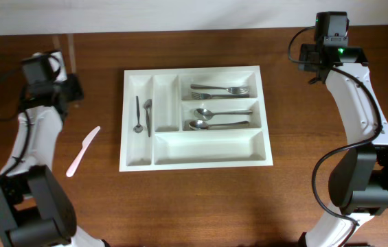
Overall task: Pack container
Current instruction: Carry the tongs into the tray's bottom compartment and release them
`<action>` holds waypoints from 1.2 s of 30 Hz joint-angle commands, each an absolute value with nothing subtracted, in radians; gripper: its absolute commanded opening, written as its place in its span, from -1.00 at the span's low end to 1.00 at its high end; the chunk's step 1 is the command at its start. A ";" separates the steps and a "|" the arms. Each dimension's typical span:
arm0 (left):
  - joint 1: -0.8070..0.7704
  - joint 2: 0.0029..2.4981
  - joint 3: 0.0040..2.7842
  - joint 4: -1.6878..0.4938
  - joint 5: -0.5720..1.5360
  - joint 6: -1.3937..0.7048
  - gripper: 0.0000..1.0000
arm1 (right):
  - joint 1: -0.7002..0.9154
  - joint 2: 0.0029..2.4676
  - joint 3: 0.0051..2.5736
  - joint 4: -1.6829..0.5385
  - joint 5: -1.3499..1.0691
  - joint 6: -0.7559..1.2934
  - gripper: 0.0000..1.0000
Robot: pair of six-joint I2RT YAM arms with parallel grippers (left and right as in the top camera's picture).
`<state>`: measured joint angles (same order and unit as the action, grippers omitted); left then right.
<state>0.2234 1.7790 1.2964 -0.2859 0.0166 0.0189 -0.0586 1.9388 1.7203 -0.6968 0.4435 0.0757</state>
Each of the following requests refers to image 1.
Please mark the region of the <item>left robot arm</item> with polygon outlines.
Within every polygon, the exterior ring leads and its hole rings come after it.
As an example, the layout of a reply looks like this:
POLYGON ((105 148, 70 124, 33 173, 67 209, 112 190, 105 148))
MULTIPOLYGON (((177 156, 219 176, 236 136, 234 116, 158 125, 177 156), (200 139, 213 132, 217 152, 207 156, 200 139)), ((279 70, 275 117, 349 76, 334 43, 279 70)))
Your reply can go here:
POLYGON ((27 83, 15 117, 19 129, 0 171, 0 240, 4 246, 108 246, 78 226, 76 212, 52 173, 68 105, 83 98, 78 76, 67 73, 59 50, 22 60, 27 83))

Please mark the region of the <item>large steel tablespoon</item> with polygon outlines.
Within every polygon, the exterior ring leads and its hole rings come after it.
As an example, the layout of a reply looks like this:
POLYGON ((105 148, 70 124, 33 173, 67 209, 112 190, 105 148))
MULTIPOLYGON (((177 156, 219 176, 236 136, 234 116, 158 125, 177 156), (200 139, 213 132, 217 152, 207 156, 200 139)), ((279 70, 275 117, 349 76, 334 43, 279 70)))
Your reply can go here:
POLYGON ((208 121, 211 120, 216 115, 252 115, 252 110, 238 110, 238 111, 230 111, 230 112, 219 112, 214 113, 206 108, 197 108, 193 111, 194 116, 197 119, 208 121))

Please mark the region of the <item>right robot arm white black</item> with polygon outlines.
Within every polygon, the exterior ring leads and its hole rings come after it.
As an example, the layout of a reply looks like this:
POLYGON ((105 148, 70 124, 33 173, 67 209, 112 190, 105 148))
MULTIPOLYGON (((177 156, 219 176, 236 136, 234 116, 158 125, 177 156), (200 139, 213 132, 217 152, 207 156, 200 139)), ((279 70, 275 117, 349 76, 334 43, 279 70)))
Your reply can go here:
POLYGON ((388 209, 388 123, 360 47, 348 45, 346 12, 319 12, 314 42, 303 44, 296 63, 315 73, 332 94, 347 145, 322 156, 312 171, 313 195, 324 210, 299 246, 346 246, 355 232, 388 209))

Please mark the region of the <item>small thin steel teaspoon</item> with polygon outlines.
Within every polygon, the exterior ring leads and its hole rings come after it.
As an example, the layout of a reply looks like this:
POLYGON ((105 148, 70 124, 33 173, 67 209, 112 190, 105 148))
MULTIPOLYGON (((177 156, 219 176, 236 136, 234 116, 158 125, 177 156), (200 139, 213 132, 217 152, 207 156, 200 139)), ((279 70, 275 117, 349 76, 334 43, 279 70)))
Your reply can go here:
POLYGON ((133 127, 133 131, 135 133, 140 133, 143 131, 143 126, 140 123, 140 107, 139 107, 139 97, 135 97, 135 103, 136 103, 136 117, 137 117, 137 124, 133 127))

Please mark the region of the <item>steel fork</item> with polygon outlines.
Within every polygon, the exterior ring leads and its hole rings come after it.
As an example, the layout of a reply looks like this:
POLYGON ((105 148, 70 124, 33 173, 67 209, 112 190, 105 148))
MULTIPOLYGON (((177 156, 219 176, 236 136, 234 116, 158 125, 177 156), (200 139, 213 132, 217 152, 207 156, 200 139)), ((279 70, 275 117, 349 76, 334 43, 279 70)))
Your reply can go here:
POLYGON ((211 90, 226 90, 231 94, 246 94, 249 92, 249 87, 221 87, 221 86, 206 86, 200 84, 191 84, 191 89, 211 89, 211 90))
POLYGON ((224 94, 209 94, 209 93, 197 93, 191 92, 193 99, 206 100, 206 99, 238 99, 238 98, 249 98, 249 94, 239 94, 239 95, 224 95, 224 94))

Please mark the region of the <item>pink plastic knife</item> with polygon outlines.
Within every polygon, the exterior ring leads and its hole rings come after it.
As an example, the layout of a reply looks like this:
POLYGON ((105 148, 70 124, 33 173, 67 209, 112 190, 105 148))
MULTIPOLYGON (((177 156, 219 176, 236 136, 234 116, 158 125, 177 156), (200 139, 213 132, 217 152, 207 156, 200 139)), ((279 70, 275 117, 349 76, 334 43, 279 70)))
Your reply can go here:
POLYGON ((75 172, 76 172, 76 170, 77 170, 77 168, 78 168, 78 166, 79 166, 79 164, 80 164, 80 162, 81 162, 81 160, 82 160, 86 150, 88 149, 88 147, 90 146, 92 140, 95 138, 95 136, 100 131, 100 129, 101 129, 100 126, 95 127, 84 138, 84 140, 82 141, 82 148, 81 148, 81 150, 79 151, 79 153, 77 154, 77 156, 75 157, 75 159, 73 160, 71 165, 69 166, 68 170, 66 171, 66 176, 67 177, 72 177, 75 174, 75 172))

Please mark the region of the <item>steel teaspoon patterned handle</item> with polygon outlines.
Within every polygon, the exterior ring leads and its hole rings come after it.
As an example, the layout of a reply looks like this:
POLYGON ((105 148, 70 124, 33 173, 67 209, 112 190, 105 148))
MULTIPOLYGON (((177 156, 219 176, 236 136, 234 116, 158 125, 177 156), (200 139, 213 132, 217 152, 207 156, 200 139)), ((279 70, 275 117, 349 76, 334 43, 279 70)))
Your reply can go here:
POLYGON ((150 115, 151 115, 151 108, 152 108, 152 100, 151 99, 147 99, 145 102, 144 102, 144 110, 146 112, 146 128, 147 128, 147 134, 148 134, 148 137, 151 137, 151 119, 150 119, 150 115))

